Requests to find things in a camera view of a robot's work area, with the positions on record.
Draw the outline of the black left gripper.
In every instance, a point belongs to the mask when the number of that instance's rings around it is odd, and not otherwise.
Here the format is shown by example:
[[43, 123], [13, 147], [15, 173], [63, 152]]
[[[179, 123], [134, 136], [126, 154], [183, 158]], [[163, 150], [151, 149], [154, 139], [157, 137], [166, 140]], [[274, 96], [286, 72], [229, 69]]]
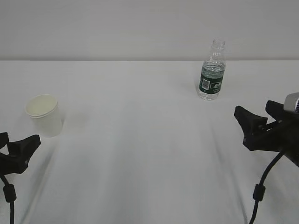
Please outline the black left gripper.
[[9, 142], [7, 132], [0, 133], [0, 148], [7, 145], [8, 154], [0, 153], [0, 173], [22, 174], [28, 168], [28, 161], [41, 144], [39, 135], [32, 135], [25, 139]]

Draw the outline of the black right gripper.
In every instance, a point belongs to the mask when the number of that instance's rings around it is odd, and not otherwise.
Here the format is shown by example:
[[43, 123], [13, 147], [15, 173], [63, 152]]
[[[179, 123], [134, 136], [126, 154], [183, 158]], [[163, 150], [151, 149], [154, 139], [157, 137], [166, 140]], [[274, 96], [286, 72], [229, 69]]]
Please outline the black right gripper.
[[265, 111], [275, 120], [255, 115], [241, 106], [235, 107], [234, 117], [243, 134], [243, 145], [249, 151], [286, 151], [285, 156], [299, 165], [299, 116], [284, 111], [284, 105], [268, 100]]

